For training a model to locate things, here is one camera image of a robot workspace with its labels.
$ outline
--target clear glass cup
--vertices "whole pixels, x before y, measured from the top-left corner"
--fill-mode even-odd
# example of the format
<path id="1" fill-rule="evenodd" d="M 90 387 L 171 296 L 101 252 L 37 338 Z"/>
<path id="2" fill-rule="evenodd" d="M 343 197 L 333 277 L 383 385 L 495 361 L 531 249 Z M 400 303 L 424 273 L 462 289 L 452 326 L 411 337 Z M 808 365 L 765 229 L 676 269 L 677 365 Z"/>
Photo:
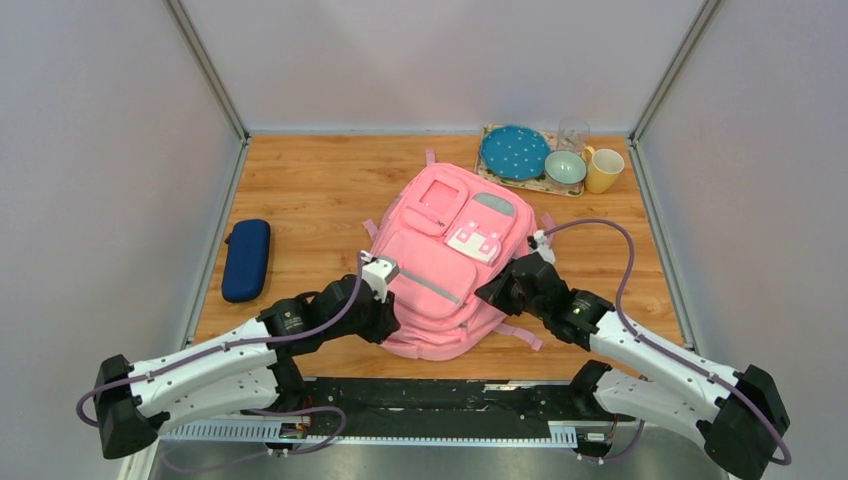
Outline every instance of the clear glass cup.
<path id="1" fill-rule="evenodd" d="M 580 155 L 589 141 L 589 124 L 577 117 L 568 117 L 559 122 L 557 150 L 566 150 Z"/>

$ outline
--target tray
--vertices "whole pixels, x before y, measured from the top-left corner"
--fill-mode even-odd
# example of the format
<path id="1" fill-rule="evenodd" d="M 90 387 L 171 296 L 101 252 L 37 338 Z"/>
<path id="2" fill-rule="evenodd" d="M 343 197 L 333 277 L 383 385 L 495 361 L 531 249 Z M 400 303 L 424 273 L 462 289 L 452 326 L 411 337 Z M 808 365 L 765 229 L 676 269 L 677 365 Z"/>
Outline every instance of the tray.
<path id="1" fill-rule="evenodd" d="M 501 127 L 502 125 L 486 125 L 483 128 L 483 133 L 480 135 L 480 142 L 482 143 L 483 138 L 489 134 L 492 130 Z M 545 140 L 547 140 L 548 145 L 551 146 L 551 149 L 556 146 L 556 133 L 551 132 L 539 132 Z M 553 193 L 554 195 L 562 195 L 565 197 L 579 197 L 583 195 L 583 184 L 581 183 L 579 187 L 564 187 L 558 183 L 550 180 L 544 172 L 536 178 L 531 178 L 529 180 L 508 180 L 505 178 L 501 178 L 495 175 L 487 166 L 486 163 L 483 162 L 483 158 L 480 156 L 478 151 L 477 153 L 477 162 L 474 165 L 474 173 L 485 178 L 486 180 L 497 183 L 498 185 L 503 185 L 504 187 L 514 187 L 514 188 L 523 188 L 525 190 L 533 190 L 535 192 L 544 192 L 544 193 Z"/>

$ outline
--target dish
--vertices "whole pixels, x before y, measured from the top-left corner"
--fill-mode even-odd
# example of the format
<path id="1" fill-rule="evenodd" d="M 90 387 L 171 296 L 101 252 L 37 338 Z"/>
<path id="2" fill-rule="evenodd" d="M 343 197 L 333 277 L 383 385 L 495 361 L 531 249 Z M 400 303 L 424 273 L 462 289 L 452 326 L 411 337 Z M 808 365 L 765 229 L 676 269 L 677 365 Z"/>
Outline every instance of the dish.
<path id="1" fill-rule="evenodd" d="M 558 150 L 545 158 L 545 173 L 559 184 L 577 185 L 586 178 L 586 162 L 576 153 Z"/>
<path id="2" fill-rule="evenodd" d="M 493 174 L 509 180 L 529 180 L 542 174 L 551 153 L 539 132 L 517 125 L 492 130 L 480 142 L 480 157 Z"/>

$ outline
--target light green bowl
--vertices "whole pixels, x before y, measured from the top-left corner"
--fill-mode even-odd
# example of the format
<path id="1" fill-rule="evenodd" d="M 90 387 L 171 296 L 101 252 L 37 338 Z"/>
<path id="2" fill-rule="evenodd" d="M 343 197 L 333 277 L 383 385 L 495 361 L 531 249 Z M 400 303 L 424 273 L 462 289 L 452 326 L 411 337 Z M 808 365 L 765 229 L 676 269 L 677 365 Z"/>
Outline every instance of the light green bowl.
<path id="1" fill-rule="evenodd" d="M 575 186 L 586 178 L 586 162 L 576 153 L 551 152 L 545 159 L 545 173 L 556 183 Z"/>

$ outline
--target white wall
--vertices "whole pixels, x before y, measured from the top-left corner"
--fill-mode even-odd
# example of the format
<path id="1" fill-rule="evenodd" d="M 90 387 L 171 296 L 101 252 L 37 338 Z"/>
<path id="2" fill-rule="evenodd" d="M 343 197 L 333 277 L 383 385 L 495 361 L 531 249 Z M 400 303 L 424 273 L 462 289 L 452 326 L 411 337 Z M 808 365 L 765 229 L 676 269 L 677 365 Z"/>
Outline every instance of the white wall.
<path id="1" fill-rule="evenodd" d="M 846 2 L 726 2 L 643 143 L 699 348 L 787 405 L 772 480 L 845 477 L 846 23 Z"/>
<path id="2" fill-rule="evenodd" d="M 701 0 L 185 0 L 250 130 L 629 131 Z"/>
<path id="3" fill-rule="evenodd" d="M 113 479 L 74 403 L 176 348 L 238 146 L 161 2 L 0 10 L 0 478 Z"/>

